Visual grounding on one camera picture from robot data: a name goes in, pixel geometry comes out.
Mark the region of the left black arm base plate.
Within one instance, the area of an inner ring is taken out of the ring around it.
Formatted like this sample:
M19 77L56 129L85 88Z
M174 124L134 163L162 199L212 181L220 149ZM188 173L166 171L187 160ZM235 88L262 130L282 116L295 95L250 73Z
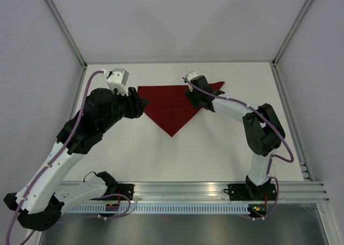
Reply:
M134 195L134 187L135 185L131 183L119 183L117 184L115 193L122 194L129 200L132 200Z

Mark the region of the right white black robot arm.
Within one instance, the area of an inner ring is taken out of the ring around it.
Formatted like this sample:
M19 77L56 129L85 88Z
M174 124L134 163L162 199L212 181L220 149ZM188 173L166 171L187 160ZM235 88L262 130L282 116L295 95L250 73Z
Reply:
M193 107L224 114L243 124L252 151L244 195L248 200L275 200L277 187L271 183L269 170L273 151L281 146L285 131L272 105L250 106L231 98L221 90L213 90L205 76L194 72L185 75L183 81L188 85L185 95Z

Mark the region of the dark red cloth napkin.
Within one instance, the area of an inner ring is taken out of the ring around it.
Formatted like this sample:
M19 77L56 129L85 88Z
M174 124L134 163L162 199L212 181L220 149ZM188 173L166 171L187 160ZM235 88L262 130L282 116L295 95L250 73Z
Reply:
M145 114L173 137L200 110L185 95L185 85L139 86L138 95L147 100Z

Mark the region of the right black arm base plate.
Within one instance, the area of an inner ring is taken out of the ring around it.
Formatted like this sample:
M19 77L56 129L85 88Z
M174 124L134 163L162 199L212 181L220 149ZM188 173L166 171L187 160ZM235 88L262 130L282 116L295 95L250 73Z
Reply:
M224 192L230 201L273 201L277 198L275 184L267 184L263 188L250 188L246 184L231 183Z

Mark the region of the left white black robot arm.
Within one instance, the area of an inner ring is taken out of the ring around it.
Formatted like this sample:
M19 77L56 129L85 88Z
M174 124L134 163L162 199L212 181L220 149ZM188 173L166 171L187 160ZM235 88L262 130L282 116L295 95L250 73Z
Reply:
M57 191L57 187L74 165L102 140L105 132L122 118L139 118L147 104L133 87L127 95L97 88L85 96L81 109L65 123L50 155L32 180L19 192L5 196L6 206L18 212L16 218L20 225L42 232L79 204L100 197L113 199L118 182L106 171L67 191Z

